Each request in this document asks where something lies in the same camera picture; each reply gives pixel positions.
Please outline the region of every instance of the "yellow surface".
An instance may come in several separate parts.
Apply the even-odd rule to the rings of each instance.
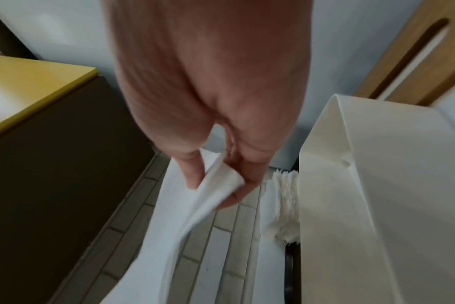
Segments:
[[[0,133],[98,73],[92,67],[0,56]]]

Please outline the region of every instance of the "skin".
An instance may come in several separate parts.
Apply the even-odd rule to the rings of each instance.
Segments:
[[[106,0],[116,75],[134,119],[180,165],[205,176],[200,148],[226,130],[226,164],[259,186],[303,105],[311,60],[310,0]]]

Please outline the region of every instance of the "tile floor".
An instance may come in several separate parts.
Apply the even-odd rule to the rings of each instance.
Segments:
[[[51,304],[99,304],[137,257],[169,164],[159,154],[119,205]],[[266,181],[239,205],[216,212],[181,245],[168,304],[251,304],[259,251],[259,200]]]

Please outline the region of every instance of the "folded white paper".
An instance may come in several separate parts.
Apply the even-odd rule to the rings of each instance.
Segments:
[[[224,164],[224,155],[201,150],[206,177],[189,190],[171,161],[136,261],[103,304],[165,304],[181,240],[239,187],[243,178]]]

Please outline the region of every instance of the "finger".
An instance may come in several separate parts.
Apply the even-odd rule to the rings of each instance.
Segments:
[[[189,189],[197,189],[206,175],[201,152],[196,150],[189,154],[176,155],[173,158],[179,164]]]
[[[248,196],[256,187],[261,185],[260,182],[248,182],[243,188],[237,190],[230,197],[228,197],[221,205],[217,207],[217,210],[222,210],[233,205],[240,203],[246,196]]]

